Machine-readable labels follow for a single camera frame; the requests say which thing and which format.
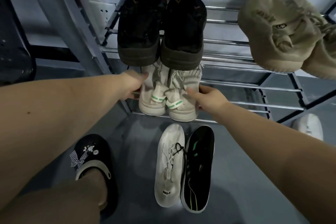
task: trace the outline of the black sneaker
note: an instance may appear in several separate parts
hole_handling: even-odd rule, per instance
[[[201,213],[208,204],[215,137],[208,126],[197,128],[187,142],[187,160],[181,189],[182,205]]]
[[[170,0],[163,22],[161,62],[170,69],[189,71],[203,55],[207,9],[201,0]]]
[[[126,0],[120,9],[118,53],[128,66],[149,66],[159,57],[159,27],[167,0]]]
[[[118,188],[109,144],[100,135],[87,135],[76,143],[70,158],[71,167],[76,171],[76,180],[91,168],[97,168],[103,174],[107,187],[107,205],[101,210],[100,219],[107,219],[114,213],[118,204]]]

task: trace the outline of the right arm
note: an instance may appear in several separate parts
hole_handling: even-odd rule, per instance
[[[336,220],[336,148],[230,103],[217,89],[188,89],[311,222]]]

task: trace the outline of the left hand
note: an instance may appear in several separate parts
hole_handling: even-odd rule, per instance
[[[139,91],[142,83],[147,79],[148,73],[139,74],[134,70],[127,70],[120,74],[120,77],[123,80],[123,87],[125,89],[120,100],[126,100],[128,98],[138,99],[139,95],[133,93]]]

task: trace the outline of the hand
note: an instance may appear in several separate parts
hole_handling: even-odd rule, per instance
[[[222,113],[223,107],[230,104],[230,102],[219,90],[201,84],[199,85],[199,92],[195,92],[191,88],[187,88],[187,93],[199,102],[201,106],[200,109],[203,109],[211,114],[215,120]]]
[[[126,100],[128,98],[138,99],[140,87],[144,80],[147,79],[148,73],[139,74],[134,70],[127,70],[120,74],[120,77],[122,78],[122,85],[124,87],[120,100]]]

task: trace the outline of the beige shoe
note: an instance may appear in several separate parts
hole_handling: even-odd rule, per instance
[[[300,8],[324,35],[304,61],[302,70],[319,78],[336,80],[336,25],[328,23],[307,0],[287,0],[286,3]]]
[[[300,69],[322,38],[317,26],[282,0],[248,0],[238,13],[238,25],[255,62],[276,72]]]

